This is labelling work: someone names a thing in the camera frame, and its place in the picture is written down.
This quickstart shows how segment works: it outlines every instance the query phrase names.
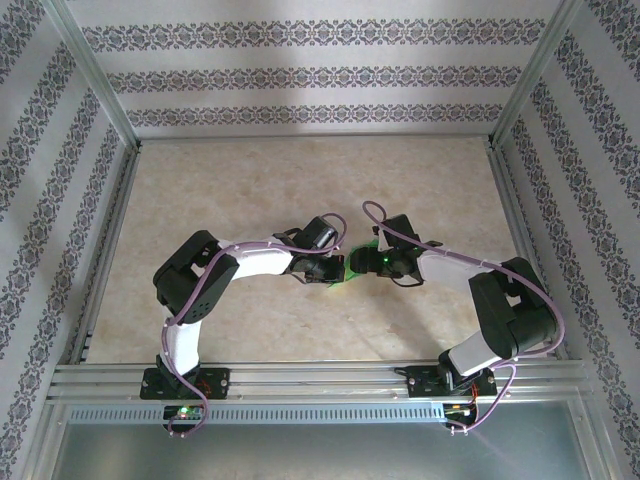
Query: black mounting bracket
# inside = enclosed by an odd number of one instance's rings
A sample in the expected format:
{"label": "black mounting bracket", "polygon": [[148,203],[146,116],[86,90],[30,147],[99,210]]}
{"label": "black mounting bracket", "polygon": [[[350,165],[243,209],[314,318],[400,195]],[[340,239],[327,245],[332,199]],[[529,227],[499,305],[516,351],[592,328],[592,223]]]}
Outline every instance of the black mounting bracket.
{"label": "black mounting bracket", "polygon": [[[142,376],[140,398],[142,400],[198,400],[195,393],[185,387],[168,371],[160,355],[156,368],[147,368]],[[200,390],[209,400],[225,400],[229,391],[228,368],[202,368],[200,365],[183,377]]]}
{"label": "black mounting bracket", "polygon": [[394,369],[398,375],[406,378],[409,398],[450,397],[471,395],[472,385],[478,388],[478,396],[495,396],[498,394],[493,372],[485,368],[479,371],[454,390],[451,390],[438,373],[437,365],[410,365]]}

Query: wall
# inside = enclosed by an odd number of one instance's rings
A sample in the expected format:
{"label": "wall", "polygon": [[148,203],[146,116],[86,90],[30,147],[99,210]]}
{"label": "wall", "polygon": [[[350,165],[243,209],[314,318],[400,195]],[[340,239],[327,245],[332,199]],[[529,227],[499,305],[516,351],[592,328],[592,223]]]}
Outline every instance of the wall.
{"label": "wall", "polygon": [[78,325],[124,145],[33,0],[0,0],[0,479]]}
{"label": "wall", "polygon": [[639,11],[585,2],[502,145],[624,478],[640,478]]}
{"label": "wall", "polygon": [[141,138],[489,133],[558,0],[77,0]]}

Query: floral border pattern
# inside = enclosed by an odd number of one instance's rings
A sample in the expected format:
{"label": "floral border pattern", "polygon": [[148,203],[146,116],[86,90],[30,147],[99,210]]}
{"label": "floral border pattern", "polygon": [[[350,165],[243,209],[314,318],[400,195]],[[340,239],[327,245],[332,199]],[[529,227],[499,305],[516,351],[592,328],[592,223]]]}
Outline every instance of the floral border pattern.
{"label": "floral border pattern", "polygon": [[286,123],[494,122],[502,105],[302,105],[128,110],[134,127]]}
{"label": "floral border pattern", "polygon": [[636,348],[640,349],[640,287],[635,283],[636,277],[631,273],[629,260],[618,246],[618,236],[612,231],[607,212],[598,198],[598,192],[592,185],[589,172],[582,163],[580,153],[547,84],[540,81],[530,98],[558,156],[573,198],[577,201],[578,210],[582,213],[591,236],[591,243],[595,245],[600,264],[605,269],[605,277],[616,295],[622,317],[628,323],[629,333],[636,339]]}
{"label": "floral border pattern", "polygon": [[640,82],[640,11],[629,0],[589,0],[589,8]]}
{"label": "floral border pattern", "polygon": [[118,205],[118,199],[120,198],[120,194],[122,192],[122,187],[124,186],[124,179],[127,175],[127,170],[129,169],[129,164],[133,162],[132,159],[132,149],[130,147],[126,148],[123,153],[123,161],[120,169],[120,176],[116,181],[114,186],[114,193],[111,196],[111,204],[109,205],[109,209],[105,213],[105,220],[103,221],[102,226],[102,234],[100,235],[100,240],[96,245],[96,256],[93,259],[91,265],[91,273],[89,274],[89,281],[87,282],[87,286],[85,288],[85,295],[82,300],[82,306],[80,307],[80,313],[78,314],[78,319],[76,320],[71,333],[69,334],[69,339],[67,340],[67,347],[65,349],[65,353],[60,358],[61,364],[67,364],[71,361],[71,355],[73,353],[73,349],[75,348],[76,342],[78,341],[78,335],[80,334],[80,326],[84,320],[85,313],[87,312],[87,308],[89,306],[89,299],[91,298],[91,294],[93,293],[94,283],[98,276],[100,260],[102,259],[102,255],[105,252],[104,247],[107,243],[107,236],[109,235],[109,229],[111,228],[111,222],[115,218],[114,213],[116,211],[116,206]]}
{"label": "floral border pattern", "polygon": [[55,106],[64,92],[76,63],[64,43],[58,48],[38,81],[38,85],[29,98],[24,115],[13,129],[13,135],[2,150],[0,159],[0,222],[3,212],[11,206],[11,198],[20,186],[25,167],[31,163],[31,156],[40,143],[44,128],[49,124]]}
{"label": "floral border pattern", "polygon": [[[560,209],[553,198],[551,187],[538,158],[538,152],[522,117],[516,121],[511,129],[511,134],[529,178],[535,201],[547,228],[547,234],[555,250],[558,267],[562,271],[569,297],[574,305],[574,312],[582,327],[587,348],[593,357],[598,378],[602,382],[602,389],[607,395],[613,420],[618,424],[618,434],[625,444],[625,453],[630,457],[633,473],[640,477],[640,425],[638,424],[638,414],[634,411],[633,399],[626,392],[627,385],[621,379],[622,372],[615,361],[611,342],[604,332],[604,326],[595,308],[580,263],[576,259],[577,256],[560,215]],[[520,209],[524,213],[525,208],[517,193],[511,167],[509,162],[506,164],[511,182],[516,189]]]}
{"label": "floral border pattern", "polygon": [[520,67],[289,67],[110,73],[118,94],[271,88],[513,87]]}
{"label": "floral border pattern", "polygon": [[542,19],[390,19],[84,27],[94,52],[326,45],[532,45]]}
{"label": "floral border pattern", "polygon": [[22,49],[44,18],[44,8],[38,0],[15,0],[2,14],[0,22],[0,85],[11,73]]}
{"label": "floral border pattern", "polygon": [[24,371],[18,381],[18,390],[14,393],[15,400],[7,412],[8,421],[2,426],[0,479],[8,480],[11,478],[12,465],[15,464],[16,454],[24,441],[23,433],[27,430],[27,421],[34,412],[33,404],[38,395],[43,394],[41,387],[46,365],[54,346],[58,327],[62,322],[73,277],[80,264],[80,258],[91,231],[102,190],[119,143],[120,138],[115,128],[112,125],[109,126],[100,146],[100,153],[96,158],[80,208],[76,213],[66,248],[62,253],[59,270],[54,276],[51,293],[47,298],[47,308],[43,311],[43,316],[38,322],[38,333],[34,335],[33,343],[29,347],[28,361],[24,364]]}
{"label": "floral border pattern", "polygon": [[69,127],[67,138],[62,144],[51,176],[45,184],[38,200],[33,220],[23,237],[24,243],[18,248],[13,269],[7,275],[7,285],[2,287],[0,296],[0,360],[11,342],[11,331],[22,312],[22,304],[31,288],[31,280],[36,274],[44,247],[49,241],[53,224],[62,207],[67,188],[75,167],[80,160],[91,127],[98,116],[100,103],[91,89],[83,96],[78,111]]}
{"label": "floral border pattern", "polygon": [[555,56],[640,219],[640,148],[572,33],[565,35]]}

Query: glass panel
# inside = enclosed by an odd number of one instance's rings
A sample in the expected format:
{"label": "glass panel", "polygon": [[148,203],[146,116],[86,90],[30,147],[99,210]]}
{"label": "glass panel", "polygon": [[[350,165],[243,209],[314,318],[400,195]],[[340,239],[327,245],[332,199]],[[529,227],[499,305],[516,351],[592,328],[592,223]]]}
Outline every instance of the glass panel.
{"label": "glass panel", "polygon": [[55,478],[588,478],[568,409],[505,404],[468,437],[442,425],[216,426],[187,440],[159,426],[69,425]]}

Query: white arm segment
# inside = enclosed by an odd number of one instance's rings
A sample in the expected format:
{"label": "white arm segment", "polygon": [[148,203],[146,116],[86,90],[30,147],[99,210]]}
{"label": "white arm segment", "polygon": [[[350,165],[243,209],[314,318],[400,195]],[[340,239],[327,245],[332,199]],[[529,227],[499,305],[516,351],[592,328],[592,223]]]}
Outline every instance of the white arm segment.
{"label": "white arm segment", "polygon": [[471,295],[469,279],[479,273],[490,272],[490,268],[470,265],[452,257],[443,257],[427,250],[418,257],[418,270],[425,282],[443,283],[458,292]]}
{"label": "white arm segment", "polygon": [[[438,282],[471,296],[469,279],[490,268],[470,265],[427,250],[418,258],[420,276],[425,282]],[[460,375],[466,377],[500,360],[478,331],[449,352],[449,359]]]}
{"label": "white arm segment", "polygon": [[[274,237],[269,237],[263,242],[271,242],[274,247],[282,245],[282,242]],[[231,242],[221,240],[219,242],[221,248],[232,245]],[[257,247],[246,250],[237,250],[229,252],[238,262],[238,270],[232,280],[250,277],[252,275],[280,275],[287,269],[293,255],[285,250],[275,248]],[[170,317],[171,313],[164,308],[165,318]],[[195,368],[200,362],[198,355],[198,340],[200,338],[200,327],[202,320],[192,324],[173,325],[167,327],[167,344],[169,347],[169,356],[173,360],[173,364],[180,375],[184,375],[189,370]],[[162,360],[167,365],[166,355],[162,353]]]}

